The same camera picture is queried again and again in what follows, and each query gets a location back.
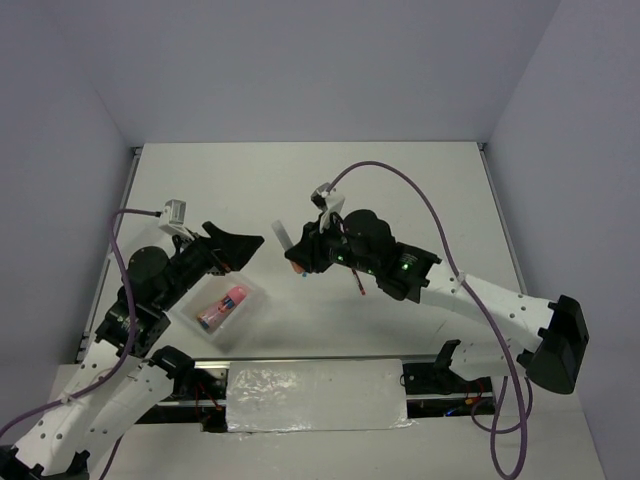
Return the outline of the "orange highlighter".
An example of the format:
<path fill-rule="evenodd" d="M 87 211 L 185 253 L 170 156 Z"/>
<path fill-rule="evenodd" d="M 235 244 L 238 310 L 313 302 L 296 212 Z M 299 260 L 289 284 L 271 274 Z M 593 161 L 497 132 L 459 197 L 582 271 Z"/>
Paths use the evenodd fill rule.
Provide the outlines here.
<path fill-rule="evenodd" d="M 280 220 L 275 220 L 274 222 L 271 223 L 271 228 L 276 238 L 278 239 L 279 243 L 281 244 L 284 252 L 287 252 L 288 250 L 290 250 L 293 247 L 293 242 L 288 232 L 286 231 L 283 223 Z M 301 275 L 303 278 L 307 276 L 307 272 L 297 263 L 293 261 L 289 261 L 289 263 L 291 264 L 291 267 L 296 274 Z"/>

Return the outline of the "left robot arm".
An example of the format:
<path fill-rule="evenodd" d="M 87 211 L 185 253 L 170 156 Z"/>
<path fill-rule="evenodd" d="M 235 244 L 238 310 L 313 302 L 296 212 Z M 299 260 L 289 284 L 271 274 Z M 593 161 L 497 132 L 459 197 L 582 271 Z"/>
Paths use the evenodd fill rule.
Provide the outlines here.
<path fill-rule="evenodd" d="M 1 449 L 4 479 L 86 479 L 89 465 L 157 403 L 192 394 L 205 373 L 189 355 L 154 345 L 167 316 L 203 277 L 239 272 L 262 246 L 256 235 L 206 222 L 201 235 L 176 234 L 176 251 L 148 246 L 124 260 L 117 301 L 107 310 L 84 360 L 52 402 L 26 412 L 37 423 Z"/>

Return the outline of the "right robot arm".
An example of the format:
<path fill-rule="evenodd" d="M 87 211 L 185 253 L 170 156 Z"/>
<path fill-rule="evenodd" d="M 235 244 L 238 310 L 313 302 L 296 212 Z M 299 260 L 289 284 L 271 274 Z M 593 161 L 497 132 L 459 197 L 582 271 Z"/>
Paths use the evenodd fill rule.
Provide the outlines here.
<path fill-rule="evenodd" d="M 308 222 L 298 242 L 281 227 L 274 231 L 285 257 L 306 273 L 344 266 L 373 276 L 395 300 L 441 308 L 500 334 L 498 348 L 490 351 L 447 341 L 434 369 L 442 389 L 457 391 L 468 379 L 516 370 L 549 392 L 574 392 L 590 339 L 578 300 L 531 297 L 455 272 L 436 254 L 396 240 L 389 224 L 370 210 Z"/>

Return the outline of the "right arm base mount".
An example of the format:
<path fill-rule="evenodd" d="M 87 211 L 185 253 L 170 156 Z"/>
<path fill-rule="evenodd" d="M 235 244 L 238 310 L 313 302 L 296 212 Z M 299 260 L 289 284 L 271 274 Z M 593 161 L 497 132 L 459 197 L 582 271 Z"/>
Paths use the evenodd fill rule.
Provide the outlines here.
<path fill-rule="evenodd" d="M 481 415 L 494 409 L 494 388 L 489 377 L 464 380 L 436 367 L 431 358 L 402 358 L 399 384 L 406 395 L 410 419 L 469 417 L 473 407 Z"/>

